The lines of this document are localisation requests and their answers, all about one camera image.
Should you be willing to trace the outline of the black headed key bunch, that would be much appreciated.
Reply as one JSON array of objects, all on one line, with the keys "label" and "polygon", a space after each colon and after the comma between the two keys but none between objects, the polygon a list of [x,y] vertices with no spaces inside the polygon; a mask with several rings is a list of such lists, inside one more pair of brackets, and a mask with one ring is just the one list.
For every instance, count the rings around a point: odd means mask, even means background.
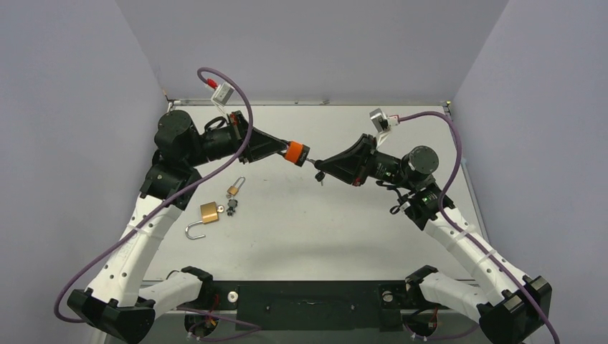
[{"label": "black headed key bunch", "polygon": [[321,185],[324,186],[324,179],[326,177],[326,173],[323,171],[318,171],[315,174],[315,180]]}]

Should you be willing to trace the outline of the orange round padlock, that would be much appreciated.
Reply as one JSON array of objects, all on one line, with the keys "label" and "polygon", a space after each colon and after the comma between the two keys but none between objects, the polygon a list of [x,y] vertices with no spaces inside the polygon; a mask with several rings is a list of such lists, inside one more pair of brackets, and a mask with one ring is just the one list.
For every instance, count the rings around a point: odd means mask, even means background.
[{"label": "orange round padlock", "polygon": [[283,158],[298,167],[302,167],[307,161],[310,148],[307,145],[290,141]]}]

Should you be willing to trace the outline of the small brass padlock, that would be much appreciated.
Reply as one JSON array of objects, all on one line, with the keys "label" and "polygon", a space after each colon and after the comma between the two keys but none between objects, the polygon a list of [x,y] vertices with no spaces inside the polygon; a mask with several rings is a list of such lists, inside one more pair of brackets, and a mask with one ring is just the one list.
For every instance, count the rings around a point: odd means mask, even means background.
[{"label": "small brass padlock", "polygon": [[246,178],[244,176],[238,177],[237,180],[227,189],[226,197],[228,199],[234,198],[239,193],[239,190],[245,181]]}]

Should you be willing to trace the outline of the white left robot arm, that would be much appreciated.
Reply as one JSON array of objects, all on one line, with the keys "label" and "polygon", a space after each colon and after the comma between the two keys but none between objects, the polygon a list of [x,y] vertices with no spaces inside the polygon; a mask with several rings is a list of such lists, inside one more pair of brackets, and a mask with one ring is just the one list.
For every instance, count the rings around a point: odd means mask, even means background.
[{"label": "white left robot arm", "polygon": [[187,112],[172,110],[160,118],[154,142],[152,166],[117,247],[93,281],[67,300],[85,323],[125,343],[141,342],[158,317],[181,305],[214,302],[212,275],[196,267],[142,287],[161,242],[196,190],[198,167],[229,156],[251,163],[288,148],[286,140],[250,128],[239,111],[199,131]]}]

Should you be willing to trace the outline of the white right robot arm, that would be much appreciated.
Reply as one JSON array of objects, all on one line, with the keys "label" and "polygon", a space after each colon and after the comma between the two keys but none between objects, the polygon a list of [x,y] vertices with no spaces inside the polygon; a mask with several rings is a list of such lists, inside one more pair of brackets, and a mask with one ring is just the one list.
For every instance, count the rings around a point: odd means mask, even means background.
[{"label": "white right robot arm", "polygon": [[414,306],[439,304],[474,321],[492,343],[522,343],[548,318],[552,288],[542,277],[530,277],[485,241],[437,185],[438,155],[419,145],[397,158],[378,149],[377,139],[362,135],[345,151],[314,163],[318,179],[332,176],[352,186],[372,178],[398,191],[394,213],[405,214],[436,240],[474,279],[459,282],[425,266],[406,279],[404,296]]}]

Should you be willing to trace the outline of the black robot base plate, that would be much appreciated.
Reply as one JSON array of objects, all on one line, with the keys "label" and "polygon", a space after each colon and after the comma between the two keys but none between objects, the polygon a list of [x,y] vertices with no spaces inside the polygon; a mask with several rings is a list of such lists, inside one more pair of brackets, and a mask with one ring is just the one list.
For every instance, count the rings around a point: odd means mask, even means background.
[{"label": "black robot base plate", "polygon": [[401,280],[215,281],[190,305],[235,311],[238,320],[263,330],[398,331],[407,312],[436,308],[407,296]]}]

